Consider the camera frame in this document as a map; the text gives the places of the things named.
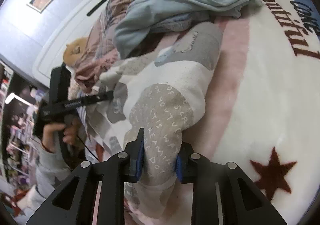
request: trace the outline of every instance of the stuffed animal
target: stuffed animal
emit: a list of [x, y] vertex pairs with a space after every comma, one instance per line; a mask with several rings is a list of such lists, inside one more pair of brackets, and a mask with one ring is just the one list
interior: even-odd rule
[[76, 61], [81, 58], [82, 54], [85, 51], [85, 46], [87, 44], [88, 38], [79, 38], [67, 44], [67, 48], [63, 53], [63, 61], [69, 67], [73, 67]]

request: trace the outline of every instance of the silver screw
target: silver screw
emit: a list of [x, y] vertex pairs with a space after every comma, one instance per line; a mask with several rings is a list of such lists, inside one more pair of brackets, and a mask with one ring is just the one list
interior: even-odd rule
[[193, 154], [191, 154], [191, 158], [192, 158], [193, 160], [198, 160], [200, 157], [201, 157], [201, 156], [200, 156], [198, 153], [193, 153]]
[[234, 163], [234, 162], [229, 162], [229, 163], [228, 163], [228, 167], [229, 167], [230, 169], [236, 169], [236, 168], [237, 168], [237, 164]]
[[87, 168], [90, 165], [90, 162], [89, 161], [83, 161], [80, 165], [81, 165], [82, 168]]
[[118, 157], [123, 159], [123, 158], [126, 158], [128, 156], [128, 154], [126, 152], [120, 152], [118, 153]]

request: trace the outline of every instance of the triangular cutout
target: triangular cutout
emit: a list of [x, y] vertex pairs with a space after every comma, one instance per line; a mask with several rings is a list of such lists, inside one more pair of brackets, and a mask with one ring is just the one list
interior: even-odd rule
[[262, 202], [258, 199], [254, 192], [250, 190], [243, 179], [238, 178], [238, 184], [242, 194], [243, 204], [247, 211], [262, 207]]
[[78, 176], [73, 177], [68, 185], [64, 187], [59, 195], [52, 201], [52, 204], [56, 207], [70, 210], [79, 180], [80, 178]]

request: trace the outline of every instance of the red star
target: red star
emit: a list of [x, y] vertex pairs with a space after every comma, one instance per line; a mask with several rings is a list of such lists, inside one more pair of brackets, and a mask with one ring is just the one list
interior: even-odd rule
[[269, 201], [272, 200], [278, 188], [291, 193], [290, 186], [284, 179], [284, 176], [297, 162], [280, 164], [276, 148], [273, 147], [269, 165], [264, 166], [252, 160], [250, 160], [250, 163], [252, 164], [255, 171], [261, 176], [261, 178], [255, 182], [255, 184], [260, 190], [266, 190], [266, 196]]

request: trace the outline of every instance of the light fixture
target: light fixture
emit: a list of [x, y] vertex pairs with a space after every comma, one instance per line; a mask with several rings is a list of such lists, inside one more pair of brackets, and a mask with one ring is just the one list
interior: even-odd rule
[[24, 104], [26, 104], [26, 105], [28, 105], [28, 106], [31, 106], [31, 105], [32, 105], [32, 104], [29, 103], [28, 101], [26, 101], [26, 100], [20, 98], [19, 96], [15, 95], [14, 92], [10, 93], [10, 94], [6, 97], [6, 99], [5, 99], [4, 102], [5, 102], [6, 104], [9, 104], [14, 98], [18, 99], [19, 101], [21, 101], [22, 103], [24, 103]]

